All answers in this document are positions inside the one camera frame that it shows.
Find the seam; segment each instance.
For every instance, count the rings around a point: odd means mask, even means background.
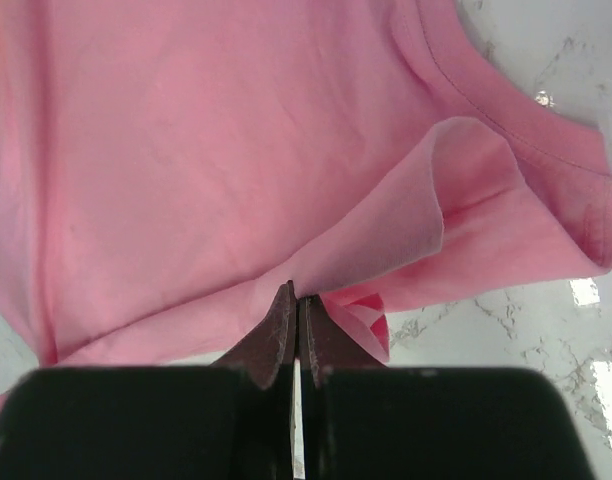
[[[437,69],[439,70],[439,72],[442,74],[442,76],[448,81],[448,83],[450,83],[450,85],[453,87],[453,89],[459,93],[468,103],[470,103],[470,105],[472,107],[474,107],[479,113],[481,113],[484,117],[486,117],[491,123],[493,123],[494,125],[496,125],[498,128],[500,128],[502,131],[504,131],[506,134],[508,134],[509,136],[513,137],[514,139],[518,140],[519,142],[523,143],[524,145],[533,148],[534,150],[547,155],[555,160],[558,160],[562,163],[565,163],[566,165],[570,165],[571,167],[575,167],[575,168],[579,168],[581,170],[593,173],[595,175],[599,175],[602,177],[607,177],[609,175],[606,175],[604,173],[600,173],[600,172],[596,172],[595,170],[589,169],[587,167],[578,165],[566,158],[560,157],[554,153],[548,152],[546,150],[541,149],[540,147],[532,144],[531,142],[529,142],[528,140],[526,140],[525,138],[523,138],[522,136],[518,135],[517,133],[508,130],[504,125],[502,125],[500,122],[498,122],[497,120],[495,120],[494,118],[492,118],[490,116],[490,114],[488,114],[484,109],[482,109],[479,105],[477,105],[475,102],[473,102],[457,85],[457,83],[455,81],[453,81],[453,79],[444,71],[444,69],[442,68],[442,66],[440,65],[440,62],[437,60],[436,56],[435,56],[435,52],[433,50],[433,46],[431,45],[431,42],[429,42],[428,40],[428,30],[427,30],[427,25],[426,25],[426,20],[425,20],[425,14],[423,13],[423,8],[421,7],[420,4],[420,0],[416,0],[415,1],[416,5],[417,5],[417,11],[419,12],[419,19],[420,19],[420,24],[422,27],[422,34],[424,36],[424,41],[426,42],[426,46],[428,47],[428,51],[430,53],[431,58],[433,59],[433,63],[435,64],[435,66],[437,67]],[[406,33],[408,35],[408,39],[409,42],[412,43],[413,39],[412,39],[412,35],[410,32],[410,27],[408,25],[408,18],[406,16],[406,12],[405,10],[402,10],[402,18],[404,20],[404,28],[406,29]]]

